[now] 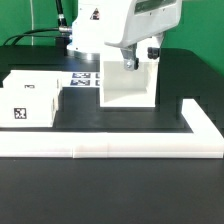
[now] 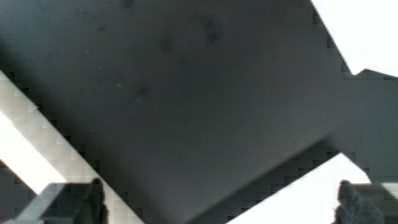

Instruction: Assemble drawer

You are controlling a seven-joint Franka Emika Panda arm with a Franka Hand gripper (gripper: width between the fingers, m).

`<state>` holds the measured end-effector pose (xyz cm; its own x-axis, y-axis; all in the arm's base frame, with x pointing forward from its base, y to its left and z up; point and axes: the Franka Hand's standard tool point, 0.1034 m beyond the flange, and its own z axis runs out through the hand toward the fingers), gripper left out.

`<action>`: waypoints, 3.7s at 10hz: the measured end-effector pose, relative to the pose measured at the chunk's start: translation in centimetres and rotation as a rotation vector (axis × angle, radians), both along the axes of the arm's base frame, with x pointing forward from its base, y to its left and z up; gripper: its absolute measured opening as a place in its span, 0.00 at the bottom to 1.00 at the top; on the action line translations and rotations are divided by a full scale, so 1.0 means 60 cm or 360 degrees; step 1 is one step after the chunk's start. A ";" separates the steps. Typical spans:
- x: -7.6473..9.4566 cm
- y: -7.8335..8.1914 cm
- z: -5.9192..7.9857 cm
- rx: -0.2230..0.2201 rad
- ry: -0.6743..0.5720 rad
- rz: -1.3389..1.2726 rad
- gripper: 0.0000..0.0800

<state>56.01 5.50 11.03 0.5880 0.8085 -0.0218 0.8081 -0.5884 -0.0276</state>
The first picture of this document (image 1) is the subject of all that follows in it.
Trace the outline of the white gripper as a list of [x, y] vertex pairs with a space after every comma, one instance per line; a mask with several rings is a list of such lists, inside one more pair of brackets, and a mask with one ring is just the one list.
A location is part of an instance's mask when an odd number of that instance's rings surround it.
[[[122, 48], [124, 68], [137, 70], [137, 45], [146, 38], [178, 25], [182, 0], [105, 0], [104, 43]], [[160, 49], [149, 47], [148, 58], [156, 60]]]

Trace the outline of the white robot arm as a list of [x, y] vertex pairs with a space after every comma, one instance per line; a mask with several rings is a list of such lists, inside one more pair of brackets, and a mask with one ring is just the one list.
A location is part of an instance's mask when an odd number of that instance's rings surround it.
[[67, 46], [76, 57], [100, 60], [103, 46], [119, 48], [124, 68], [138, 69], [137, 43], [178, 25], [183, 0], [78, 0], [72, 23], [72, 42]]

